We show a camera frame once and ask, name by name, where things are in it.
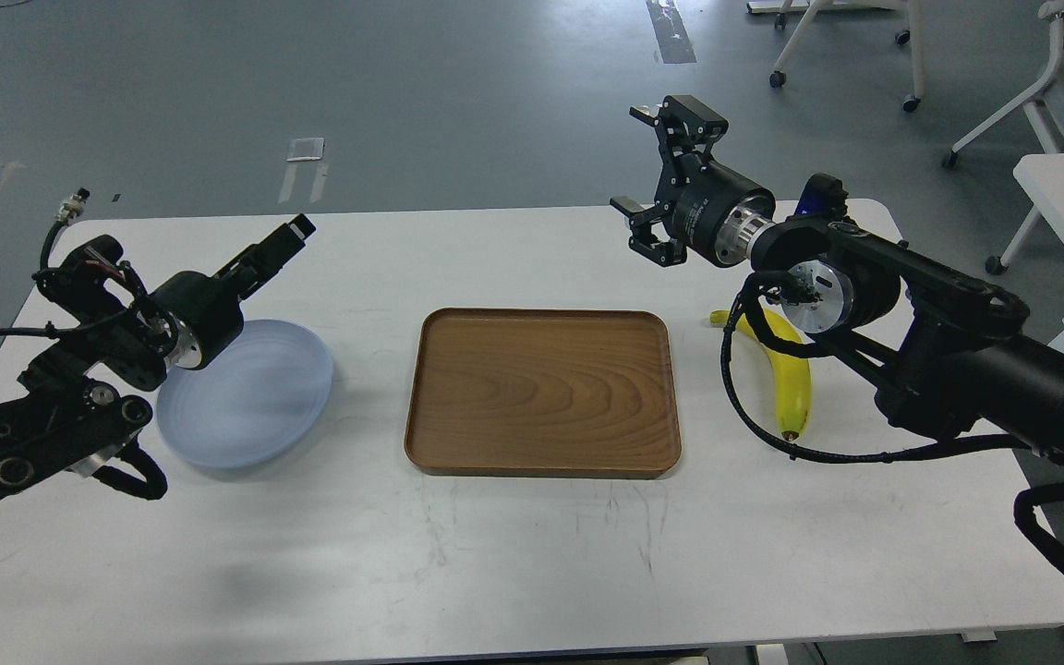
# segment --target blue plate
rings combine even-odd
[[[250,320],[211,365],[172,367],[155,405],[166,446],[205,468],[239,468],[282,454],[312,428],[331,395],[322,340],[284,320]]]

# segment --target gray floor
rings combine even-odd
[[[662,62],[642,0],[0,10],[0,326],[17,314],[51,214],[77,186],[94,193],[88,218],[645,199],[659,156],[627,109],[666,94],[697,95],[730,118],[717,159],[778,197],[797,197],[811,172],[835,173],[853,197],[890,206],[914,249],[968,272],[981,275],[1029,210],[1011,170],[1040,147],[1018,114],[967,148],[959,170],[938,161],[1034,79],[1047,50],[1035,1],[924,3],[928,34],[914,38],[928,93],[912,115],[899,107],[911,80],[908,52],[893,44],[896,14],[820,16],[788,83],[771,89],[785,41],[771,18],[748,17],[738,0],[677,4],[697,63]],[[328,144],[325,193],[307,201],[314,167],[304,165],[279,202],[287,140],[303,136]],[[382,262],[419,254],[368,251]],[[1064,249],[1047,228],[994,281],[1033,307],[1028,333],[1060,329]],[[1053,475],[1029,460],[1026,470]],[[1064,513],[1051,515],[1064,535]],[[1064,662],[1059,630],[978,647],[935,636],[824,652],[831,662]],[[799,648],[791,656],[814,662]]]

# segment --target yellow banana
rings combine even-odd
[[[766,323],[774,330],[774,335],[791,342],[802,343],[799,333],[778,312],[768,311]],[[727,311],[716,311],[709,315],[710,323],[724,327],[730,319]],[[738,329],[752,340],[758,340],[750,323],[743,316],[738,319]],[[788,356],[778,353],[761,345],[766,350],[769,367],[774,371],[774,414],[778,417],[778,431],[787,442],[794,442],[802,434],[811,416],[811,365],[807,359]]]

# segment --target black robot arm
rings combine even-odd
[[[627,198],[610,201],[628,215],[632,248],[661,265],[682,262],[679,249],[666,254],[679,255],[679,261],[659,261],[659,254],[636,246],[634,235],[647,238],[651,225],[660,222],[668,238],[647,243],[648,248],[680,244],[720,268],[751,263],[752,273],[725,329],[721,367],[731,403],[758,437],[791,459],[833,464],[908,462],[1010,447],[1031,449],[1064,467],[1064,353],[1023,335],[1029,307],[1020,298],[917,254],[904,243],[864,231],[848,218],[844,186],[825,173],[808,181],[794,215],[774,222],[774,197],[720,167],[710,154],[711,143],[701,144],[698,128],[725,126],[691,97],[670,96],[658,113],[633,109],[632,115],[655,127],[663,156],[653,206]],[[695,136],[693,117],[701,123]],[[676,137],[683,132],[688,135]],[[727,172],[731,177],[720,176]],[[914,316],[899,348],[887,348],[858,331],[886,315],[903,289]],[[781,304],[811,344],[774,335],[761,310],[763,298]],[[768,434],[739,405],[727,367],[732,330],[743,316],[774,350],[839,359],[872,384],[876,405],[891,426],[933,443],[907,451],[848,455]],[[981,417],[1009,434],[960,437]],[[1026,489],[1017,497],[1014,517],[1021,533],[1064,573],[1064,546],[1038,525],[1033,512],[1058,500],[1064,500],[1064,483]]]
[[[72,249],[55,268],[48,265],[56,235],[81,214],[87,197],[80,189],[64,201],[34,275],[44,298],[80,325],[0,329],[0,336],[55,339],[18,376],[27,395],[0,403],[0,500],[62,470],[147,500],[164,496],[164,473],[138,446],[152,417],[150,403],[86,375],[102,363],[130,386],[152,390],[169,366],[205,367],[240,333],[240,301],[277,275],[314,232],[306,216],[297,215],[214,277],[180,272],[147,292],[122,260],[122,245],[109,235]],[[130,294],[130,304],[106,290],[106,282]],[[136,476],[107,466],[111,459],[130,465]]]

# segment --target wooden tray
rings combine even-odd
[[[646,312],[433,312],[404,450],[427,472],[653,479],[680,459],[667,328]]]

